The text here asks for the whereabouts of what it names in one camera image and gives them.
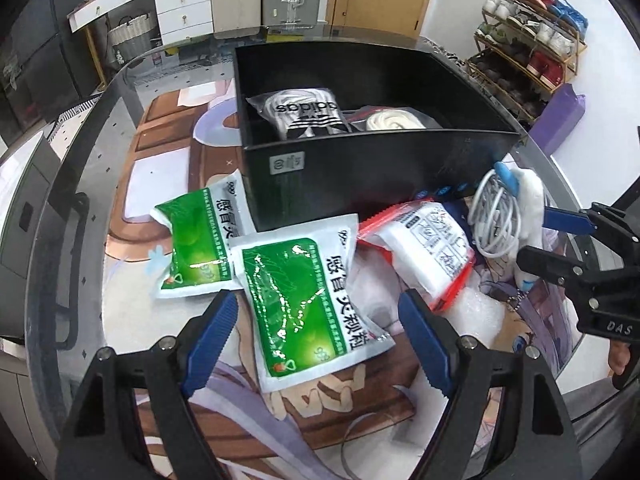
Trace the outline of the person's right hand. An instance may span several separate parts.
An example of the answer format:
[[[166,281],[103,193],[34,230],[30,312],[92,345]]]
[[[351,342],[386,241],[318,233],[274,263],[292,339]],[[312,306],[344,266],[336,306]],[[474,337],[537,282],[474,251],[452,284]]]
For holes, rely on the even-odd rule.
[[[614,375],[621,375],[630,361],[629,344],[623,341],[610,341],[608,366]]]

